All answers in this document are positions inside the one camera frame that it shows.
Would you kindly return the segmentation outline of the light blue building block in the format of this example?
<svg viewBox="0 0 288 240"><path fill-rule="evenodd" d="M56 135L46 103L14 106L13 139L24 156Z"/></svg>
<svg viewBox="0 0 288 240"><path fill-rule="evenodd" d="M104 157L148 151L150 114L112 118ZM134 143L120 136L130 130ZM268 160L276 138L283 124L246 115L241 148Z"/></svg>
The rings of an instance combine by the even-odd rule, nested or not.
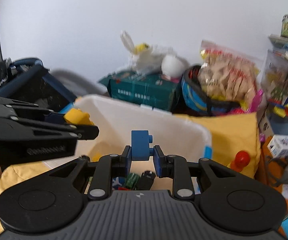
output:
<svg viewBox="0 0 288 240"><path fill-rule="evenodd" d="M132 161L148 161L153 155L153 136L147 130L132 131L131 140Z"/></svg>

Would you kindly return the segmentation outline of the large yellow building block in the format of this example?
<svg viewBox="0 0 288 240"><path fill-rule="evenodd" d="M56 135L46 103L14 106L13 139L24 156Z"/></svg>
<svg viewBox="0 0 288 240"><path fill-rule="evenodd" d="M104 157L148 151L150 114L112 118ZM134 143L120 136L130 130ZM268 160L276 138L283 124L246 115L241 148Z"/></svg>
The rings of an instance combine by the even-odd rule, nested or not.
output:
<svg viewBox="0 0 288 240"><path fill-rule="evenodd" d="M95 125L91 121L90 115L87 112L83 112L80 109L76 108L72 108L66 114L64 114L64 120L68 124L72 125Z"/></svg>

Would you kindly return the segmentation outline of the blue disc with airplane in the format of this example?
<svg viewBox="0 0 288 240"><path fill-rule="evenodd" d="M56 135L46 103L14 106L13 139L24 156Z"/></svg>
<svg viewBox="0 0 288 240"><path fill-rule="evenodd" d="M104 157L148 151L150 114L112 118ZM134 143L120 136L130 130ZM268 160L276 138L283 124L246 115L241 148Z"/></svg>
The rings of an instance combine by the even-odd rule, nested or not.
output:
<svg viewBox="0 0 288 240"><path fill-rule="evenodd" d="M113 178L112 180L112 188L114 190L125 190L126 188L124 187L126 178L123 177L116 177Z"/></svg>

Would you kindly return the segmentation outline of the green toy wagon block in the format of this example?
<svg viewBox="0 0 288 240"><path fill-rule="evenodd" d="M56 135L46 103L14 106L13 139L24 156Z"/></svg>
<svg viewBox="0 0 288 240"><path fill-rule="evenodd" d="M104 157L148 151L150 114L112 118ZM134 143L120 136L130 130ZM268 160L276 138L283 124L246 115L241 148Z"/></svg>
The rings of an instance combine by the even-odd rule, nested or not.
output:
<svg viewBox="0 0 288 240"><path fill-rule="evenodd" d="M135 173L128 174L123 187L129 190L133 190L136 187L137 182L139 181L140 176Z"/></svg>

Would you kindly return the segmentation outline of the white plastic storage bin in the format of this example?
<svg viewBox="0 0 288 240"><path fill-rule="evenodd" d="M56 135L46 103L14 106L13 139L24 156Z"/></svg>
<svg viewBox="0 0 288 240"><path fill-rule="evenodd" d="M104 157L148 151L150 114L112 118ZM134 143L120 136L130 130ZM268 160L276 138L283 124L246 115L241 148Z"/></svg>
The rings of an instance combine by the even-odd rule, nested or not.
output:
<svg viewBox="0 0 288 240"><path fill-rule="evenodd" d="M164 155L180 155L190 162L212 157L212 136L200 124L178 118L169 112L153 110L99 95L87 95L74 103L87 112L100 132L95 140L80 140L74 157L87 155L98 161L108 154L121 154L132 143L132 131L145 130Z"/></svg>

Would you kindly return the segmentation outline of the dark blue baby stroller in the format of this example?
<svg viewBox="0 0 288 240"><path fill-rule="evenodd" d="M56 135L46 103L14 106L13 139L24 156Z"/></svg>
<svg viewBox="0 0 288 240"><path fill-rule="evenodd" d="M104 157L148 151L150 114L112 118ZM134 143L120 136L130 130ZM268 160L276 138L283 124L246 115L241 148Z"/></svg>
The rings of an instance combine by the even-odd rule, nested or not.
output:
<svg viewBox="0 0 288 240"><path fill-rule="evenodd" d="M77 99L34 57L0 61L0 97L35 103L55 112Z"/></svg>

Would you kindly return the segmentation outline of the yellow quilted cloth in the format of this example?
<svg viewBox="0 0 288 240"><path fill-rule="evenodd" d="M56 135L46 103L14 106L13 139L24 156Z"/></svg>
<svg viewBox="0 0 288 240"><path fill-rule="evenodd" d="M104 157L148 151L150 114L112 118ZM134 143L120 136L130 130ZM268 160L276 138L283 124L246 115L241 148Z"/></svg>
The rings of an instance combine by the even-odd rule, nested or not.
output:
<svg viewBox="0 0 288 240"><path fill-rule="evenodd" d="M213 159L228 165L239 151L246 151L251 157L250 164L242 174L253 178L259 163L260 143L255 113L219 117L195 117L177 114L176 117L200 124L212 134ZM37 176L48 170L42 162L13 165L4 172L0 167L0 194L5 189Z"/></svg>

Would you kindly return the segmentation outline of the green cardboard box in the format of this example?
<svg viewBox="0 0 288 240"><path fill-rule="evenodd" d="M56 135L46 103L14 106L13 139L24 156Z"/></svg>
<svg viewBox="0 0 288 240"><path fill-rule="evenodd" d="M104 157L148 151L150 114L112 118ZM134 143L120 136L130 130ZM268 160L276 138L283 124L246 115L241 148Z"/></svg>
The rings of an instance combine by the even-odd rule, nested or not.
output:
<svg viewBox="0 0 288 240"><path fill-rule="evenodd" d="M139 75L133 71L109 74L100 79L111 98L171 111L180 95L180 83L160 73Z"/></svg>

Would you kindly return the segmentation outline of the white plastic bag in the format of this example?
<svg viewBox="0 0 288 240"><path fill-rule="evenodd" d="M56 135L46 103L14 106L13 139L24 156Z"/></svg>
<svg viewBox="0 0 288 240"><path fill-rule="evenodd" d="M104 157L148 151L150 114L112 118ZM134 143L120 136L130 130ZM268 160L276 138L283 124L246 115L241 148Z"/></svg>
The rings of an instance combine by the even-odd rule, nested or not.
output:
<svg viewBox="0 0 288 240"><path fill-rule="evenodd" d="M130 70L138 75L150 75L161 72L162 61L167 55L177 56L172 47L149 45L141 43L135 45L131 36L122 31L121 41L129 52L128 62L121 70Z"/></svg>

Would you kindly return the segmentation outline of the white round ball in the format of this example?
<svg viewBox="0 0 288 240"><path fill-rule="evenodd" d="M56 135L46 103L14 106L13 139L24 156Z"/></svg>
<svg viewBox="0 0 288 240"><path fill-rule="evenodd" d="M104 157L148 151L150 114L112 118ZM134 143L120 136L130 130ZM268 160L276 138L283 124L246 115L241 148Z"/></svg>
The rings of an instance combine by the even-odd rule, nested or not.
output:
<svg viewBox="0 0 288 240"><path fill-rule="evenodd" d="M185 65L174 55L166 55L161 64L162 74L168 79L177 79L185 71Z"/></svg>

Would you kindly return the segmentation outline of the clear bag of snacks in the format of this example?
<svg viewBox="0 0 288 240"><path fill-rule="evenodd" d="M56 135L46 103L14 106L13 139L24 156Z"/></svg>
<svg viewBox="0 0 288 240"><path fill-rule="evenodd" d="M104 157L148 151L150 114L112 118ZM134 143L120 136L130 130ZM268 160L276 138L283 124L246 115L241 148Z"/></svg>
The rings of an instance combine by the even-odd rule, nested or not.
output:
<svg viewBox="0 0 288 240"><path fill-rule="evenodd" d="M262 60L206 40L201 42L200 55L198 81L211 100L236 103L248 113L258 110L263 98L257 81Z"/></svg>

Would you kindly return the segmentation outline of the shelf with toy boxes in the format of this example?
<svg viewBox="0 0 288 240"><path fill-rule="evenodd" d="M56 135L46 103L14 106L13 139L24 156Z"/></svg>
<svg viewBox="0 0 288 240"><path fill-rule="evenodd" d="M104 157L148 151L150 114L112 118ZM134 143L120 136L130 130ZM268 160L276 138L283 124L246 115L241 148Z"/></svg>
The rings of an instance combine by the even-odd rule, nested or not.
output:
<svg viewBox="0 0 288 240"><path fill-rule="evenodd" d="M283 16L280 35L270 35L272 49L267 51L261 79L265 107L259 129L266 136L288 135L288 14Z"/></svg>

